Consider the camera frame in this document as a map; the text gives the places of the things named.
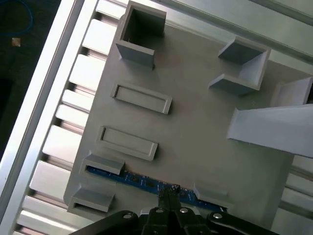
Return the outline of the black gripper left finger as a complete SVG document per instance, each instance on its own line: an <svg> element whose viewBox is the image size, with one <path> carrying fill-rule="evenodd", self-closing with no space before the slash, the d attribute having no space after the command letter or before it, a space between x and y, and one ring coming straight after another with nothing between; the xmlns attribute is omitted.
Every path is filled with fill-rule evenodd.
<svg viewBox="0 0 313 235"><path fill-rule="evenodd" d="M166 235L170 217L169 188L158 195L158 206L138 216L132 211L119 211L77 230L77 235Z"/></svg>

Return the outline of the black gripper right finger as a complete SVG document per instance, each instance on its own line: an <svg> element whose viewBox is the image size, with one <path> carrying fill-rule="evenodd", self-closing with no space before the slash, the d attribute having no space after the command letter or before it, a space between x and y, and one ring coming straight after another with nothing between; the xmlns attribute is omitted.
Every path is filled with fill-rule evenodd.
<svg viewBox="0 0 313 235"><path fill-rule="evenodd" d="M206 217L180 203L180 186L171 187L171 211L183 235L274 235L268 229L225 212L211 212Z"/></svg>

